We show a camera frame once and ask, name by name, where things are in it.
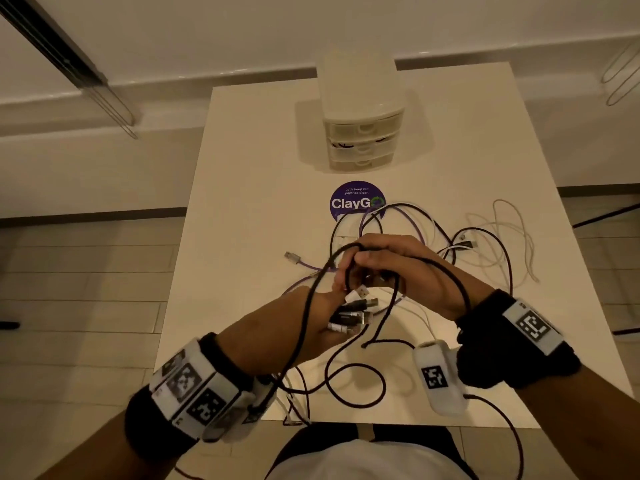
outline person's left hand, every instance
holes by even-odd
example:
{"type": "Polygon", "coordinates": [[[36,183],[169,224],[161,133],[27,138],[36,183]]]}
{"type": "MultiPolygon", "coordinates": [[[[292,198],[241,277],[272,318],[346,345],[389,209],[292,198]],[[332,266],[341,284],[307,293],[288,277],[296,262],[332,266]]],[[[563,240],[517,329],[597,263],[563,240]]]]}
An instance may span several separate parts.
{"type": "MultiPolygon", "coordinates": [[[[249,313],[220,332],[216,337],[218,345],[249,375],[281,372],[298,341],[308,292],[307,286],[300,286],[249,313]]],[[[318,357],[349,338],[326,328],[331,315],[344,303],[345,295],[344,291],[314,295],[305,341],[294,365],[318,357]]]]}

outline round purple sticker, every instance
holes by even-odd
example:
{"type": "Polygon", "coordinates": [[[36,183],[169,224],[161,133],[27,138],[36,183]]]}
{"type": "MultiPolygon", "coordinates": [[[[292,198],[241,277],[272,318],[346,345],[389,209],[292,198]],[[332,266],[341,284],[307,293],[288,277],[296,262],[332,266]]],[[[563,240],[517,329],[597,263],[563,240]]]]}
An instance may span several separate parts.
{"type": "Polygon", "coordinates": [[[329,210],[334,220],[343,214],[358,214],[386,204],[382,191],[377,186],[361,180],[340,185],[329,201],[329,210]]]}

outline white shirt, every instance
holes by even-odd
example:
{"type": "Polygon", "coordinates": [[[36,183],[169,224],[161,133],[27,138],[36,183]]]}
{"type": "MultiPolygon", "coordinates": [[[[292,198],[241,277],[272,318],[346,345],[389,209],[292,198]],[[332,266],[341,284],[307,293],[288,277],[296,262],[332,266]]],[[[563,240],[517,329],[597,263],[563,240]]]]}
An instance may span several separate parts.
{"type": "Polygon", "coordinates": [[[284,460],[268,476],[268,480],[300,479],[469,480],[469,476],[453,460],[424,446],[353,440],[284,460]]]}

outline dark baseboard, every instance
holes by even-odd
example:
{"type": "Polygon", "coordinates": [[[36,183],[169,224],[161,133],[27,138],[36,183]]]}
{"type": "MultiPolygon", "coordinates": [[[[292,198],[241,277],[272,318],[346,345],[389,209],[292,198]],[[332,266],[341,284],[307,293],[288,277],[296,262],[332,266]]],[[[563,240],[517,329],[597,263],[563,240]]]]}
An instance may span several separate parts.
{"type": "Polygon", "coordinates": [[[8,217],[0,219],[0,228],[71,224],[78,222],[131,221],[162,217],[185,217],[186,207],[167,209],[119,210],[116,212],[90,212],[88,214],[62,214],[59,216],[8,217]]]}
{"type": "Polygon", "coordinates": [[[595,197],[599,195],[640,194],[640,184],[580,185],[558,187],[560,197],[595,197]]]}

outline person's right hand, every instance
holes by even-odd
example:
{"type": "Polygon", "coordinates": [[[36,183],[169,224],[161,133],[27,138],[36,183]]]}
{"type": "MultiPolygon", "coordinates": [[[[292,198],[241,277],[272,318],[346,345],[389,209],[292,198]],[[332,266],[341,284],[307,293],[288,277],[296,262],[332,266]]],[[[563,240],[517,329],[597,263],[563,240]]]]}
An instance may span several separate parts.
{"type": "Polygon", "coordinates": [[[393,282],[384,281],[380,272],[395,271],[400,275],[400,293],[446,319],[456,320],[464,315],[464,301],[456,284],[435,266],[409,257],[416,256],[432,259],[450,269],[467,290],[471,306],[476,306],[493,292],[491,286],[444,261],[411,235],[366,234],[356,242],[379,251],[359,251],[356,247],[347,249],[335,274],[334,290],[345,289],[345,270],[354,260],[356,266],[352,268],[350,288],[359,286],[357,279],[363,275],[363,269],[370,270],[368,273],[373,276],[373,281],[367,285],[393,287],[393,282]]]}

